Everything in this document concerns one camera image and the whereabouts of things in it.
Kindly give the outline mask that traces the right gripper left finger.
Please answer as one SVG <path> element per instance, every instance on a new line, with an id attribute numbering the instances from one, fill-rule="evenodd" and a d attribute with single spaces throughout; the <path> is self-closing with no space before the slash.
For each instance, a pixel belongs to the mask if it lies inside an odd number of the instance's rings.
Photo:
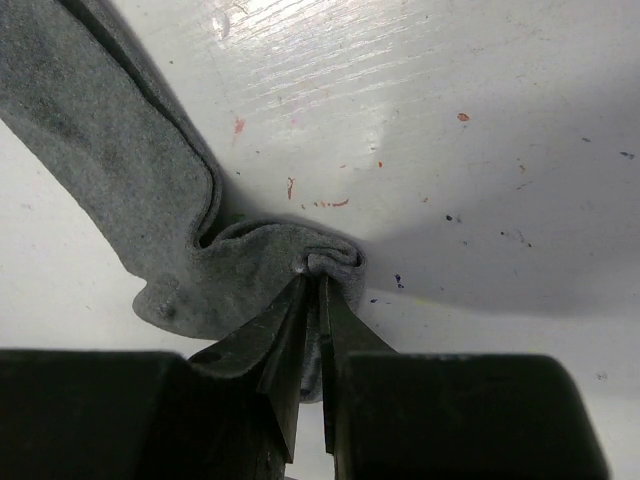
<path id="1" fill-rule="evenodd" d="M 228 416 L 293 461 L 306 343 L 306 278 L 292 280 L 267 309 L 189 363 L 222 389 Z"/>

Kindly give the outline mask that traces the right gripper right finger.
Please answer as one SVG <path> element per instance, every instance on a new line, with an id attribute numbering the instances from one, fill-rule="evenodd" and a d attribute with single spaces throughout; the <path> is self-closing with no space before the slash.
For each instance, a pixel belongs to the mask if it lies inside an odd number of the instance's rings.
<path id="1" fill-rule="evenodd" d="M 319 283 L 319 326 L 325 447 L 334 454 L 342 363 L 352 351 L 387 352 L 388 344 L 352 311 L 328 276 Z"/>

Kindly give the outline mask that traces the dark grey sock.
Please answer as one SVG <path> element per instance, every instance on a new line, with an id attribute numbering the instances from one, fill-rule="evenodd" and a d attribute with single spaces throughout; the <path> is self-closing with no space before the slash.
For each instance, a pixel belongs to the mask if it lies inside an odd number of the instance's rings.
<path id="1" fill-rule="evenodd" d="M 218 216 L 218 162 L 151 59 L 103 1 L 1 5 L 1 117 L 145 281 L 134 312 L 220 340 L 298 275 L 362 298 L 354 243 L 308 226 Z"/>

